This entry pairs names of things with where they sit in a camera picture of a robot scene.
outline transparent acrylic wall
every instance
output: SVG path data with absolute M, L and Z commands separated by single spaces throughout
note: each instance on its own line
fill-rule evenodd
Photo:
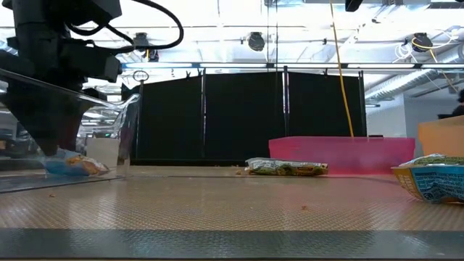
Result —
M 138 101 L 110 103 L 0 70 L 0 193 L 125 176 Z

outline blue snack bag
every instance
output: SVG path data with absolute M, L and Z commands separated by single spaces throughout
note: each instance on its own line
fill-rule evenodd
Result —
M 106 165 L 66 149 L 58 149 L 54 156 L 45 157 L 43 166 L 52 175 L 99 176 L 109 172 Z
M 464 202 L 464 158 L 432 154 L 393 167 L 401 187 L 430 203 Z

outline snack bag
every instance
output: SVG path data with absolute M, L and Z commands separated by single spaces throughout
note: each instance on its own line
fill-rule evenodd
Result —
M 324 175 L 328 166 L 324 163 L 291 162 L 279 159 L 252 158 L 246 161 L 245 171 L 250 175 Z
M 58 149 L 56 155 L 46 157 L 43 165 L 54 175 L 99 176 L 109 172 L 104 164 L 65 149 Z
M 431 154 L 392 169 L 401 187 L 418 199 L 464 202 L 464 157 Z

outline black partition wall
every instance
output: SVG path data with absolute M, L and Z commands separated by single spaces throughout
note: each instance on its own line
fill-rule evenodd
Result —
M 343 77 L 355 136 L 366 135 L 361 77 Z M 289 72 L 289 135 L 349 136 L 340 77 Z
M 144 85 L 137 159 L 191 161 L 202 158 L 202 78 Z
M 207 75 L 205 158 L 269 157 L 268 141 L 284 136 L 282 74 Z
M 145 84 L 133 162 L 235 165 L 269 157 L 273 138 L 349 136 L 339 76 L 289 72 L 284 87 L 284 75 L 204 75 Z M 355 135 L 365 136 L 362 77 L 344 77 L 344 83 Z

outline person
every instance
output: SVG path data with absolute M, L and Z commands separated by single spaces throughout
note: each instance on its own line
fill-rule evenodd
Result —
M 459 92 L 459 99 L 457 100 L 460 104 L 452 111 L 451 117 L 464 115 L 464 89 Z

